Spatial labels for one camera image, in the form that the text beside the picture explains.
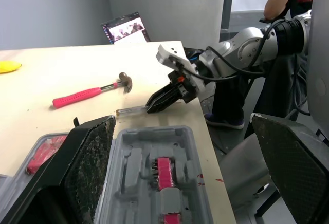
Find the yellow object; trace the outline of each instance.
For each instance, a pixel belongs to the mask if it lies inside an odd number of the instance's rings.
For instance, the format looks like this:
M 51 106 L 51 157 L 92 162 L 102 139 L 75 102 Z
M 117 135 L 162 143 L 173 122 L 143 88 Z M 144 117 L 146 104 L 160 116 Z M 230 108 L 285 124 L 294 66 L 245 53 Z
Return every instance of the yellow object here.
M 0 73 L 15 71 L 20 67 L 21 63 L 16 61 L 0 61 Z

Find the hammer head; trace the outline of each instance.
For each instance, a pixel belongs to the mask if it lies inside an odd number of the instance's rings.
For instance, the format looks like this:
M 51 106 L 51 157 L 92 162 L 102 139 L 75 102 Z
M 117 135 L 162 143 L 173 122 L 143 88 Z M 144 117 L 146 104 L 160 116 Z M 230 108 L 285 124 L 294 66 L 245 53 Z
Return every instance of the hammer head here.
M 119 74 L 119 79 L 121 80 L 121 82 L 125 86 L 124 91 L 126 93 L 129 93 L 133 88 L 133 81 L 132 81 L 131 77 L 128 77 L 127 74 L 125 74 L 125 72 L 122 72 L 122 73 Z

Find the jeans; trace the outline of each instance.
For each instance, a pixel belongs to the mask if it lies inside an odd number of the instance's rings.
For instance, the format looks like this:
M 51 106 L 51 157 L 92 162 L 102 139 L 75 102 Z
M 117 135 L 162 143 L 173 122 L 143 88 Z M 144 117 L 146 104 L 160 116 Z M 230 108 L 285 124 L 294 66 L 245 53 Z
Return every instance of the jeans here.
M 306 64 L 307 57 L 298 56 L 296 79 L 297 104 L 304 102 L 306 92 Z M 273 61 L 265 62 L 266 71 L 263 90 L 258 98 L 254 113 L 286 117 L 294 108 L 293 79 L 295 56 L 278 57 Z M 212 113 L 223 120 L 244 119 L 243 106 L 248 88 L 248 76 L 239 76 L 232 81 L 218 82 L 216 85 Z M 290 119 L 296 121 L 298 113 Z M 245 138 L 254 133 L 249 124 Z

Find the gray wall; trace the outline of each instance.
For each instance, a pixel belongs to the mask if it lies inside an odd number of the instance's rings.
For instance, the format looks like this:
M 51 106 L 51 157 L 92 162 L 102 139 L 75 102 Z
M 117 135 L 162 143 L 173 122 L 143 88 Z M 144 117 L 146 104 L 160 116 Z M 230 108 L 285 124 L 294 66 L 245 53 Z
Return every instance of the gray wall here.
M 223 0 L 110 0 L 114 17 L 138 11 L 152 41 L 181 40 L 186 47 L 218 42 Z
M 108 0 L 0 0 L 0 50 L 106 44 Z

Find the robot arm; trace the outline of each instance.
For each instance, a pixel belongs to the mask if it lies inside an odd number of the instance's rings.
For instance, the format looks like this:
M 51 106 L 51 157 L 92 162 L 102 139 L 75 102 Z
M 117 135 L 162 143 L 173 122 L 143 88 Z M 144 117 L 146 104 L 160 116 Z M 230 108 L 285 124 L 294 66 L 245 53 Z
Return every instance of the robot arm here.
M 217 43 L 213 48 L 238 70 L 249 68 L 253 61 L 252 66 L 257 66 L 281 55 L 307 53 L 310 21 L 311 15 L 308 12 L 290 21 L 280 21 L 262 29 L 246 28 L 232 39 Z M 208 48 L 195 64 L 191 64 L 188 59 L 178 56 L 174 48 L 160 45 L 157 59 L 174 71 L 168 75 L 170 84 L 148 100 L 148 113 L 162 111 L 179 99 L 188 103 L 204 90 L 207 83 L 225 80 L 237 73 Z

